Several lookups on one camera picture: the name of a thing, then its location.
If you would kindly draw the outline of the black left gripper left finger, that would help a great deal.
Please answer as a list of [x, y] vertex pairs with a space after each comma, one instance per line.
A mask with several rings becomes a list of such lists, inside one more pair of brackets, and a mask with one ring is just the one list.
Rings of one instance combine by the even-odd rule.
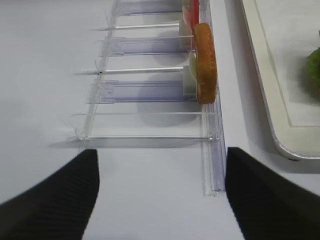
[[81, 240], [100, 188], [98, 152], [86, 149], [0, 205], [2, 240]]

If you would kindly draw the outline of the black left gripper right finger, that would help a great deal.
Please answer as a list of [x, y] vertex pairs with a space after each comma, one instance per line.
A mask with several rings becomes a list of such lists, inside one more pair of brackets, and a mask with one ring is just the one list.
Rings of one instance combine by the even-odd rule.
[[320, 238], [320, 197], [241, 148], [227, 150], [225, 189], [246, 240]]

